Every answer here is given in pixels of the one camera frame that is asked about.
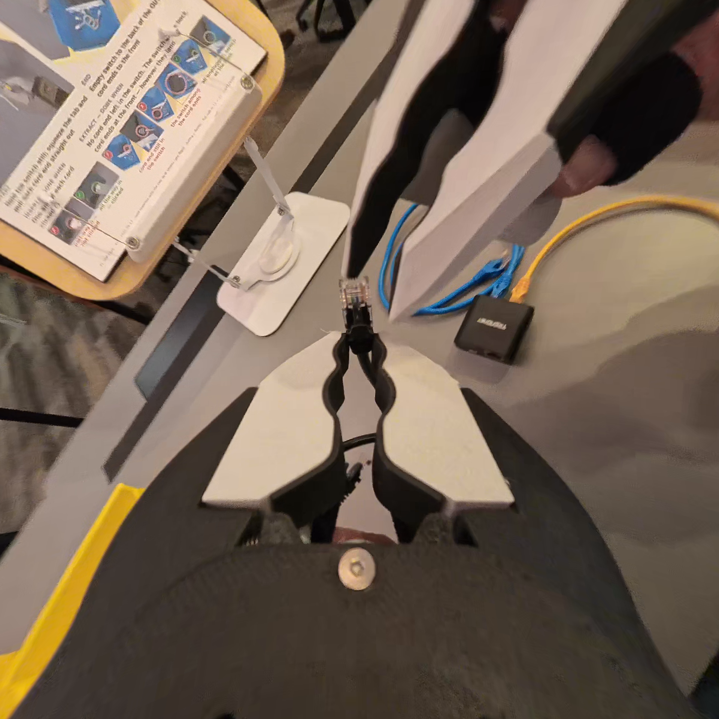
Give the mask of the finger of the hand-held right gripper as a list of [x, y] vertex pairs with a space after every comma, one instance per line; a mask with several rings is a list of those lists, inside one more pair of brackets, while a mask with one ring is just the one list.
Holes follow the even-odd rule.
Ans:
[[343, 278], [360, 276], [403, 194], [433, 203], [445, 167], [480, 126], [500, 82], [509, 30], [491, 1], [426, 1], [406, 13], [402, 30], [367, 135]]
[[527, 1], [495, 98], [407, 238], [390, 321], [424, 306], [546, 191], [562, 160], [547, 126], [624, 1]]

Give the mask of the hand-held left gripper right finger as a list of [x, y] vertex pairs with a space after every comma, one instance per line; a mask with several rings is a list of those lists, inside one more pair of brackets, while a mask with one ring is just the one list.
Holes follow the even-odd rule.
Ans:
[[430, 515], [453, 521], [516, 500], [462, 387], [416, 349], [376, 334], [372, 368], [380, 410], [373, 490], [400, 542]]

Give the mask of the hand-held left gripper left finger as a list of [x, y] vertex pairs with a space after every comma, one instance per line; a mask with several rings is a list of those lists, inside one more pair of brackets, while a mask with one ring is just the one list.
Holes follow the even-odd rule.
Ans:
[[283, 513], [308, 526], [339, 504], [346, 337], [331, 331], [261, 381], [203, 493], [214, 508]]

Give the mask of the black network switch box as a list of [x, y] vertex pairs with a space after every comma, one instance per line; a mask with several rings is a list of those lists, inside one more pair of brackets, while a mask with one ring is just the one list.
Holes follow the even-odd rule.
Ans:
[[454, 346], [501, 364], [514, 364], [534, 313], [531, 305], [478, 295], [454, 337]]

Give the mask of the yellow bin with black divider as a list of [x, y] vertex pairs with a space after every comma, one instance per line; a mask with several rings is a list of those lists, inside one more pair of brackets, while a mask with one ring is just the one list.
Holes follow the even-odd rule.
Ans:
[[1, 655], [1, 717], [11, 718], [38, 682], [76, 619], [89, 585], [144, 489], [114, 488], [18, 650]]

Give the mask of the person's right hand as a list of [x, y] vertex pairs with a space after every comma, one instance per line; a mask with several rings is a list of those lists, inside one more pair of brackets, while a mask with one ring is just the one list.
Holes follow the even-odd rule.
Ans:
[[560, 198], [637, 174], [694, 122], [718, 122], [718, 13], [607, 100], [551, 192]]

